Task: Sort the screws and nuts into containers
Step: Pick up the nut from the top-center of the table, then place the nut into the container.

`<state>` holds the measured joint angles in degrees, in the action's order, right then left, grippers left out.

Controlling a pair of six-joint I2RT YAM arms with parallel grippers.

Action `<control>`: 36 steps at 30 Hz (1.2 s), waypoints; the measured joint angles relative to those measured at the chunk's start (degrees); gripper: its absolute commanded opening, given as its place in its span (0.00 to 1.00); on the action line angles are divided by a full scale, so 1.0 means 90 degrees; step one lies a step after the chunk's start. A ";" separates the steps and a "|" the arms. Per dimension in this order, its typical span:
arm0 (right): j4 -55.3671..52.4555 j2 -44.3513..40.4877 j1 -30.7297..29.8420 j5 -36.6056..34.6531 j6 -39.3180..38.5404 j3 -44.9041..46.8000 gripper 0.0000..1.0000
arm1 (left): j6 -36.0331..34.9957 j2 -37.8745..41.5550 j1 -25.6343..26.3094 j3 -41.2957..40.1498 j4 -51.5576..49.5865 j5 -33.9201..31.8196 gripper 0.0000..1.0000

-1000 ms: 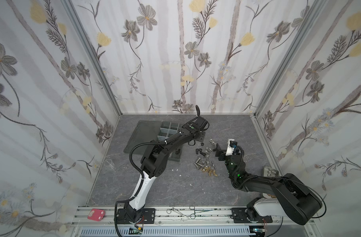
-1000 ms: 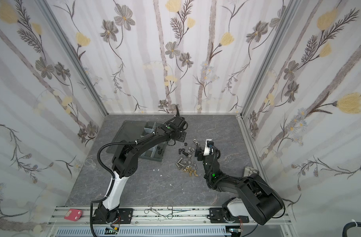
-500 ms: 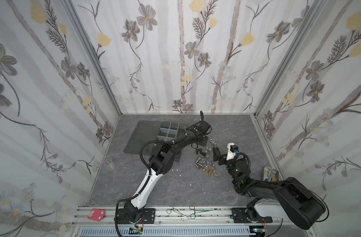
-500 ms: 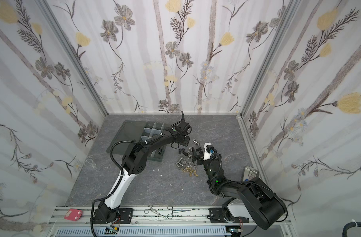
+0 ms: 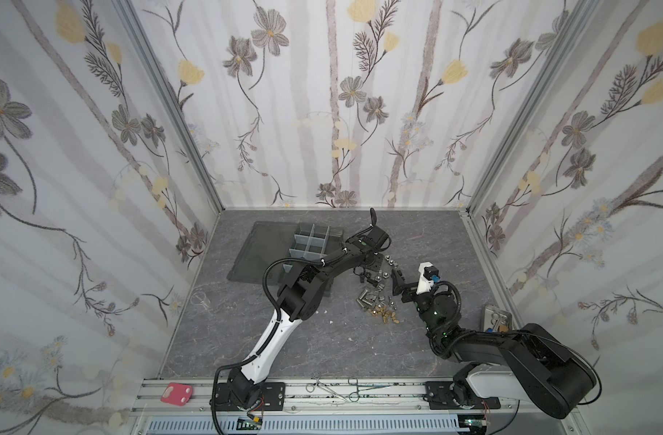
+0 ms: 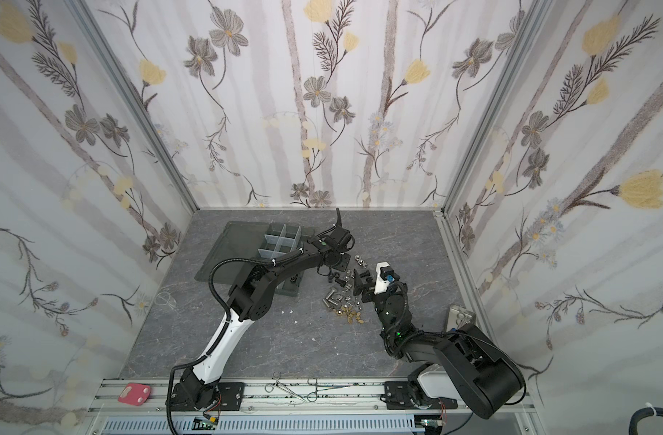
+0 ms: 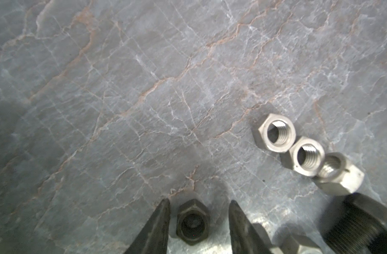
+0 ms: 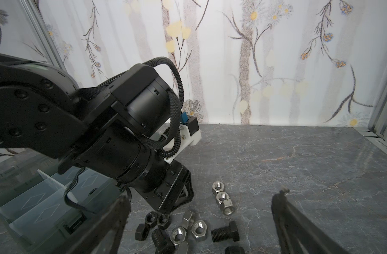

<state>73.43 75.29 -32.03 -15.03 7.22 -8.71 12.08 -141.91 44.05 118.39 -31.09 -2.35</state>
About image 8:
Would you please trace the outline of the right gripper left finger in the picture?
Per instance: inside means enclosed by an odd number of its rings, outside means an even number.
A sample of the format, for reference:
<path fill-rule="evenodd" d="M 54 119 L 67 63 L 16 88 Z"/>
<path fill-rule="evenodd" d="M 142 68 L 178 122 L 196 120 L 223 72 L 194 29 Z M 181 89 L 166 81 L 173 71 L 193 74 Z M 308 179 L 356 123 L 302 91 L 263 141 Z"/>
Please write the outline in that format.
<path fill-rule="evenodd" d="M 54 254 L 118 253 L 130 212 L 130 195 L 122 194 L 93 221 L 83 225 L 52 252 Z"/>

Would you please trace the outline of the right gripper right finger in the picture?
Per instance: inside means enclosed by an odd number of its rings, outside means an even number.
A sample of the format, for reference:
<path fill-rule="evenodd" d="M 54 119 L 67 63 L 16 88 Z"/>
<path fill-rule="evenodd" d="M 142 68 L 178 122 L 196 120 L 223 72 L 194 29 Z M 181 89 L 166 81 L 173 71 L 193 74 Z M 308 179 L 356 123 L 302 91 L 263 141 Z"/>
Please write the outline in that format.
<path fill-rule="evenodd" d="M 282 254 L 347 254 L 286 198 L 288 189 L 272 197 L 271 211 Z"/>

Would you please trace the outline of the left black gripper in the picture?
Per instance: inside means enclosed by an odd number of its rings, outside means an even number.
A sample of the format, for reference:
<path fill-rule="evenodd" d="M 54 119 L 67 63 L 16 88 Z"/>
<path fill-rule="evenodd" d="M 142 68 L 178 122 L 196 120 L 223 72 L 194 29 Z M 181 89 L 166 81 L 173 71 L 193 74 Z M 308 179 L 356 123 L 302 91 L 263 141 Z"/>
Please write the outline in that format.
<path fill-rule="evenodd" d="M 169 214 L 194 198 L 191 172 L 174 160 L 150 161 L 132 182 L 134 188 L 157 212 Z"/>

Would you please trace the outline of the black hex nut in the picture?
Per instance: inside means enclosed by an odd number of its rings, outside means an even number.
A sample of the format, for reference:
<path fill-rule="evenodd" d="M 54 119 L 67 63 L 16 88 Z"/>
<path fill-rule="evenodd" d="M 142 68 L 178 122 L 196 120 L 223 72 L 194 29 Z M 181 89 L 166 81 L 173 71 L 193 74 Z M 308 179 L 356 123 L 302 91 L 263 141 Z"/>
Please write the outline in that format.
<path fill-rule="evenodd" d="M 148 237 L 150 231 L 150 227 L 145 224 L 141 223 L 138 225 L 138 227 L 135 230 L 135 240 L 136 241 L 145 241 Z"/>
<path fill-rule="evenodd" d="M 145 224 L 150 228 L 154 228 L 158 224 L 158 214 L 156 212 L 150 212 L 145 216 Z"/>
<path fill-rule="evenodd" d="M 171 224 L 170 216 L 168 214 L 161 214 L 157 219 L 157 227 L 160 230 L 166 230 Z"/>

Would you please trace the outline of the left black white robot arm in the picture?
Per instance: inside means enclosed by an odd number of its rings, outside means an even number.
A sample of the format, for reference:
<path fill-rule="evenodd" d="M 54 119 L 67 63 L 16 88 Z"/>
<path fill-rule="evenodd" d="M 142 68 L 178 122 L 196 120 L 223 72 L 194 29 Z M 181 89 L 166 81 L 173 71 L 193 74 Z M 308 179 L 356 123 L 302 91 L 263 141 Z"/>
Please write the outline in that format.
<path fill-rule="evenodd" d="M 0 148 L 29 148 L 59 161 L 58 173 L 89 168 L 135 189 L 169 214 L 192 201 L 180 151 L 183 83 L 157 57 L 96 87 L 65 71 L 0 54 Z"/>

